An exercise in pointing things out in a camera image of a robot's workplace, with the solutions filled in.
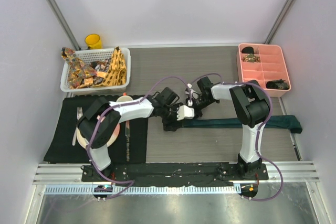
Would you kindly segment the dark green tie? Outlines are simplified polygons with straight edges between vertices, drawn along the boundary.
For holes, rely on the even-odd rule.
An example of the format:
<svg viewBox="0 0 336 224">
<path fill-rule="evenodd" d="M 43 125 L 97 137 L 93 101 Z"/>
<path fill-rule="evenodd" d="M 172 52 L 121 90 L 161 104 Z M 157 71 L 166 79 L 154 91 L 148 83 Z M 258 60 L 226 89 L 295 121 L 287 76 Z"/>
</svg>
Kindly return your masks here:
<svg viewBox="0 0 336 224">
<path fill-rule="evenodd" d="M 183 128 L 197 129 L 238 129 L 242 128 L 238 118 L 228 119 L 207 119 L 207 120 L 183 120 Z M 273 115 L 266 123 L 265 128 L 270 129 L 286 129 L 293 134 L 301 134 L 302 126 L 294 115 Z"/>
</svg>

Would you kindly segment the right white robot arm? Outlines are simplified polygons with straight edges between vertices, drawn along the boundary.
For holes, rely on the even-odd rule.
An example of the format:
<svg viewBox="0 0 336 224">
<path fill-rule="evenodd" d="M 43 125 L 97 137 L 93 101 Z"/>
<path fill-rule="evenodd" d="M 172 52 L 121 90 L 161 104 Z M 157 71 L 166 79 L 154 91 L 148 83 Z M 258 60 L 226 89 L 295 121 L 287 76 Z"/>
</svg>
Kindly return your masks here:
<svg viewBox="0 0 336 224">
<path fill-rule="evenodd" d="M 261 139 L 266 122 L 272 114 L 269 95 L 257 80 L 214 84 L 209 77 L 197 80 L 200 94 L 192 100 L 195 111 L 220 100 L 233 103 L 236 116 L 243 127 L 242 147 L 237 157 L 237 173 L 242 179 L 250 179 L 261 168 Z"/>
</svg>

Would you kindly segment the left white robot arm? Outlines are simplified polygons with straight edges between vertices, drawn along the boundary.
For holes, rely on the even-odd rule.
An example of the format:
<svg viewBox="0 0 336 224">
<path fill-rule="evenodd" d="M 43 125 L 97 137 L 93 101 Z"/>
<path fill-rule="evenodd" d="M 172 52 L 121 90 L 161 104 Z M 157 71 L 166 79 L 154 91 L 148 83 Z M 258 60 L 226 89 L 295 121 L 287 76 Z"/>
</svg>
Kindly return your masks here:
<svg viewBox="0 0 336 224">
<path fill-rule="evenodd" d="M 89 161 L 94 166 L 94 176 L 102 182 L 111 177 L 111 158 L 107 142 L 118 124 L 157 116 L 174 122 L 194 118 L 192 100 L 188 99 L 186 105 L 174 105 L 173 102 L 178 98 L 170 88 L 165 88 L 154 95 L 132 101 L 111 102 L 105 98 L 96 99 L 77 122 L 77 129 L 88 141 L 86 150 Z"/>
</svg>

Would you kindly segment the orange mug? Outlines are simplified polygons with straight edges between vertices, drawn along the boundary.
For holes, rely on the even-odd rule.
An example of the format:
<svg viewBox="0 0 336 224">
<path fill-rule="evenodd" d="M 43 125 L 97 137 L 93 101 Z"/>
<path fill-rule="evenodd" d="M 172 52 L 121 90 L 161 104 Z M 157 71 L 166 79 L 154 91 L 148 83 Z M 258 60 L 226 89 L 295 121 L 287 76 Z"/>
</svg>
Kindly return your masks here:
<svg viewBox="0 0 336 224">
<path fill-rule="evenodd" d="M 133 98 L 127 95 L 126 92 L 124 92 L 123 95 L 118 97 L 116 100 L 116 102 L 130 102 L 130 101 L 133 101 Z"/>
</svg>

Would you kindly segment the table knife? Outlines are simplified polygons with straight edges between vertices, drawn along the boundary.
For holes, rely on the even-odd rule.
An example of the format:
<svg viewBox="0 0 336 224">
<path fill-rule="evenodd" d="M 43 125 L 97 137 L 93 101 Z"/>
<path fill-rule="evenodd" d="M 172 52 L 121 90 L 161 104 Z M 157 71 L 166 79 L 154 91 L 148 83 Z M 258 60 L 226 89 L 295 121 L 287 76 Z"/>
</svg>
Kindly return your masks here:
<svg viewBox="0 0 336 224">
<path fill-rule="evenodd" d="M 126 159 L 127 162 L 130 161 L 130 121 L 126 121 L 125 123 L 125 136 L 126 136 Z"/>
</svg>

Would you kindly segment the yellow spotted tie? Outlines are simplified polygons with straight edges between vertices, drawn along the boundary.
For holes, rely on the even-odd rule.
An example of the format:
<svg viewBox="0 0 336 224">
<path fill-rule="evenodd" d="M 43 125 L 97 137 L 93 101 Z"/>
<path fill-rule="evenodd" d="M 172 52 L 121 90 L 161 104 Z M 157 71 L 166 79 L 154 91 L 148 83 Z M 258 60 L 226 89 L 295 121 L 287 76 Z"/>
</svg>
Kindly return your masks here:
<svg viewBox="0 0 336 224">
<path fill-rule="evenodd" d="M 101 87 L 121 86 L 127 80 L 127 67 L 125 63 L 124 54 L 119 46 L 115 47 L 111 56 L 111 63 L 108 71 L 103 78 Z"/>
</svg>

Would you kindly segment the rolled camouflage tie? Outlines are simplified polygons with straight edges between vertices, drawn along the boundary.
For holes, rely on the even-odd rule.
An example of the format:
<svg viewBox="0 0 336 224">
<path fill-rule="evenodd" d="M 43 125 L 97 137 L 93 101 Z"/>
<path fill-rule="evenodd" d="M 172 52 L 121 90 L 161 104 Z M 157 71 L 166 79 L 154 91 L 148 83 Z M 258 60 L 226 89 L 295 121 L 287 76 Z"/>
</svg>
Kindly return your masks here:
<svg viewBox="0 0 336 224">
<path fill-rule="evenodd" d="M 261 59 L 258 55 L 246 54 L 243 56 L 242 62 L 261 63 Z"/>
</svg>

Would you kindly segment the rolled black tie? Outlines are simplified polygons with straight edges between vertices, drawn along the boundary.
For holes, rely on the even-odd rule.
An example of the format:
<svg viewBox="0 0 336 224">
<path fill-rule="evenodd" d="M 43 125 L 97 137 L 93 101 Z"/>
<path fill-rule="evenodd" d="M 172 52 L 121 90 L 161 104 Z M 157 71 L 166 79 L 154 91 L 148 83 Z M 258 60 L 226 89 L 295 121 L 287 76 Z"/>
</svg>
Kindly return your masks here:
<svg viewBox="0 0 336 224">
<path fill-rule="evenodd" d="M 255 51 L 254 51 L 254 48 L 253 48 L 253 47 L 248 46 L 248 47 L 244 47 L 244 48 L 241 50 L 241 53 L 243 53 L 243 54 L 254 54 Z"/>
</svg>

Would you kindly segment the pink compartment tray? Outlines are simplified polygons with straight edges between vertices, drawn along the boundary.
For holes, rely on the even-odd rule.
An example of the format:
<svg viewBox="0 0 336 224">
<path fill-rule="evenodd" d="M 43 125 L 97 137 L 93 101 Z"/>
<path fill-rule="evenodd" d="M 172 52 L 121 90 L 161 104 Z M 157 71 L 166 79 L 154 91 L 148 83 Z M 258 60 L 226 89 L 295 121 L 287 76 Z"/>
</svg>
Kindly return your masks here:
<svg viewBox="0 0 336 224">
<path fill-rule="evenodd" d="M 261 63 L 242 62 L 242 58 L 246 54 L 241 53 L 241 50 L 248 46 L 254 48 L 254 55 L 258 55 L 260 57 Z M 291 90 L 291 83 L 283 51 L 278 45 L 249 43 L 239 44 L 237 52 L 237 68 L 239 81 L 247 82 L 256 80 L 271 97 L 280 98 Z M 289 90 L 266 88 L 266 83 L 268 81 L 279 79 L 283 79 L 289 84 Z"/>
</svg>

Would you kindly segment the rolled dark patterned tie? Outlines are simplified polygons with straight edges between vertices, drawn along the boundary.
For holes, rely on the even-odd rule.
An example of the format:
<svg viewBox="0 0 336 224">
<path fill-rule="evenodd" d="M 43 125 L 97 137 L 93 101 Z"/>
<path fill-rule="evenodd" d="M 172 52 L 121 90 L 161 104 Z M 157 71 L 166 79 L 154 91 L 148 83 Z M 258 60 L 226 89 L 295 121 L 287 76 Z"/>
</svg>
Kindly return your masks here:
<svg viewBox="0 0 336 224">
<path fill-rule="evenodd" d="M 275 90 L 289 90 L 290 86 L 289 84 L 283 80 L 271 80 L 266 83 L 267 89 L 275 89 Z"/>
</svg>

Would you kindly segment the multicolour patterned tie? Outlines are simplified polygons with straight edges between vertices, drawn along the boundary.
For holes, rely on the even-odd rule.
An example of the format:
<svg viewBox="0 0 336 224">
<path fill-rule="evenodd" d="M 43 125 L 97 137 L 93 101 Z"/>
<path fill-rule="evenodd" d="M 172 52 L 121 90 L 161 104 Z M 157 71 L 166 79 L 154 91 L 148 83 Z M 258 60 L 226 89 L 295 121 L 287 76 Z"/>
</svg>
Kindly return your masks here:
<svg viewBox="0 0 336 224">
<path fill-rule="evenodd" d="M 63 47 L 61 56 L 69 66 L 68 82 L 72 89 L 100 86 L 111 63 L 111 57 L 101 61 L 85 63 L 74 50 Z"/>
</svg>

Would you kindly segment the pink white plate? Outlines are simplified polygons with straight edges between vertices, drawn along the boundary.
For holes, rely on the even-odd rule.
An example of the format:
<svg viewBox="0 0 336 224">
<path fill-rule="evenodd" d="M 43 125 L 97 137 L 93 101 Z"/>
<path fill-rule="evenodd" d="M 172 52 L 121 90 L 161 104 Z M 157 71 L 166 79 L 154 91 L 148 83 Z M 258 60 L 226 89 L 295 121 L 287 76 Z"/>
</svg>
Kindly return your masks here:
<svg viewBox="0 0 336 224">
<path fill-rule="evenodd" d="M 118 124 L 115 128 L 114 132 L 112 133 L 110 139 L 107 142 L 107 147 L 111 146 L 117 139 L 120 132 L 120 125 Z M 76 129 L 76 138 L 79 145 L 83 148 L 86 148 L 87 144 L 89 143 L 80 133 L 78 129 Z"/>
</svg>

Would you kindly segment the white plastic basket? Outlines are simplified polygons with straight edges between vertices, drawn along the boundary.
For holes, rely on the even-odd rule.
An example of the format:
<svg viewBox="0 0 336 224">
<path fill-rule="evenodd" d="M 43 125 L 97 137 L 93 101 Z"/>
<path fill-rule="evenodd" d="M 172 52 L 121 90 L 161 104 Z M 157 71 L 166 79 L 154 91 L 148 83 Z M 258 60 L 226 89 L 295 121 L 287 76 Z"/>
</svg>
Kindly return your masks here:
<svg viewBox="0 0 336 224">
<path fill-rule="evenodd" d="M 131 77 L 131 54 L 125 47 L 74 51 L 63 48 L 65 60 L 60 87 L 63 92 L 95 94 L 123 92 Z"/>
</svg>

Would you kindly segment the yellow mug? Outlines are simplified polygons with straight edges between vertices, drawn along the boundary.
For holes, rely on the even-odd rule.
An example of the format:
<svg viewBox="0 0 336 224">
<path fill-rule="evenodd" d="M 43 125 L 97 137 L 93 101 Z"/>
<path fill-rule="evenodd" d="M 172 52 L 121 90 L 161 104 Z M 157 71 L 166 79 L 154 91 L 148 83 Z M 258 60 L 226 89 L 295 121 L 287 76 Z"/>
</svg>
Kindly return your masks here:
<svg viewBox="0 0 336 224">
<path fill-rule="evenodd" d="M 88 49 L 102 49 L 101 37 L 97 34 L 90 34 L 85 38 L 85 43 Z"/>
</svg>

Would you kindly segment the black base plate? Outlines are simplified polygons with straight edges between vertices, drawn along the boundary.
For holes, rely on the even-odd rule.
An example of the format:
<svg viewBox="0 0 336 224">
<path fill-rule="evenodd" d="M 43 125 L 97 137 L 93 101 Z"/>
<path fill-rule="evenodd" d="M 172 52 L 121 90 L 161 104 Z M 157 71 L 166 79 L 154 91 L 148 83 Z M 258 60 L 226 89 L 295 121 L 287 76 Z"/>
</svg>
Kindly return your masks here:
<svg viewBox="0 0 336 224">
<path fill-rule="evenodd" d="M 102 171 L 104 177 L 135 187 L 214 187 L 229 186 L 234 181 L 268 180 L 265 164 L 244 172 L 238 164 L 223 163 L 143 163 L 111 165 Z"/>
</svg>

